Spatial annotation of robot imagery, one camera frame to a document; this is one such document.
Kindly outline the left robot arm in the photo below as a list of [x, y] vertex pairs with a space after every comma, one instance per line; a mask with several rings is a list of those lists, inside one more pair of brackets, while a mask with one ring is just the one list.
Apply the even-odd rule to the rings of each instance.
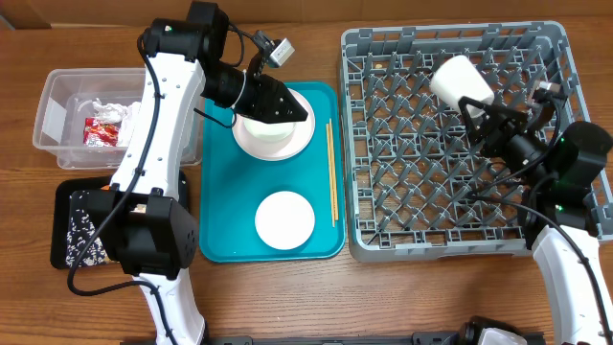
[[145, 85], [132, 137], [108, 188], [88, 194], [92, 241], [144, 293], [159, 344], [199, 344], [206, 333], [189, 274], [197, 223], [179, 195], [184, 138], [198, 102], [265, 124], [307, 118], [289, 89], [263, 73], [289, 59], [291, 43], [252, 34], [258, 51], [242, 71], [222, 59], [234, 28], [217, 4], [194, 1], [185, 19], [157, 18], [144, 30], [137, 48]]

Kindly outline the red snack wrapper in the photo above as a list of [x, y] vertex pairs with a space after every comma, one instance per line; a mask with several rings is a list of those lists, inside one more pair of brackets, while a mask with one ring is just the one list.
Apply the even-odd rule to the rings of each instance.
[[85, 119], [83, 144], [87, 147], [116, 147], [119, 139], [119, 127], [102, 122], [96, 118]]

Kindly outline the white napkin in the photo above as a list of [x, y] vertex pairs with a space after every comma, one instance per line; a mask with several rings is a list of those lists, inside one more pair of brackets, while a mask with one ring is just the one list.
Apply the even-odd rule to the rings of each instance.
[[135, 118], [140, 111], [140, 102], [134, 102], [128, 106], [122, 106], [122, 120], [118, 132], [118, 147], [127, 147], [132, 137], [135, 127]]

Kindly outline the white cup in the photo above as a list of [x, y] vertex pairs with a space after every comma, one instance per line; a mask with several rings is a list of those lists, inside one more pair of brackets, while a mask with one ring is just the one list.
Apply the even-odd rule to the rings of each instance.
[[464, 55], [451, 58], [430, 79], [430, 91], [453, 110], [460, 112], [461, 97], [492, 104], [494, 93], [480, 72]]

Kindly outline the food scraps pile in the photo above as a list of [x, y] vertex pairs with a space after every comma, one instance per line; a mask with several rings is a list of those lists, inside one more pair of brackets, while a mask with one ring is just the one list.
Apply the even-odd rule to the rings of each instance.
[[[88, 195], [89, 193], [85, 191], [75, 191], [69, 198], [70, 210], [65, 236], [65, 263], [68, 267], [71, 267], [76, 262], [76, 258], [96, 231], [96, 227], [86, 210]], [[79, 263], [79, 267], [107, 265], [110, 263], [111, 260], [102, 246], [102, 241], [95, 239], [94, 243], [86, 250], [82, 261]]]

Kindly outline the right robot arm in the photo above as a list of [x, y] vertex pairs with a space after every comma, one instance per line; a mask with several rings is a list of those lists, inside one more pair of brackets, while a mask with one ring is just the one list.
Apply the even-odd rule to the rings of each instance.
[[468, 96], [458, 101], [471, 143], [527, 186], [511, 207], [544, 279], [558, 344], [609, 344], [612, 299], [602, 274], [598, 220], [587, 198], [611, 136], [592, 123], [561, 124], [565, 99], [540, 92], [534, 120]]

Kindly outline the green-rimmed white bowl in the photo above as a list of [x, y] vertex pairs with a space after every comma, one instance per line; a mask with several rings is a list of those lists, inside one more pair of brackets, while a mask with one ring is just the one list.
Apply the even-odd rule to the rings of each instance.
[[282, 141], [295, 128], [294, 123], [266, 124], [249, 118], [243, 119], [243, 125], [253, 137], [269, 143]]

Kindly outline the foil wrapper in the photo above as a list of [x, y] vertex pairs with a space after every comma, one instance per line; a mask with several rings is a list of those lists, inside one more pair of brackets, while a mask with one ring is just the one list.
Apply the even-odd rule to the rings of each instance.
[[119, 103], [102, 103], [100, 99], [92, 102], [94, 118], [108, 124], [118, 124], [129, 114], [129, 108]]

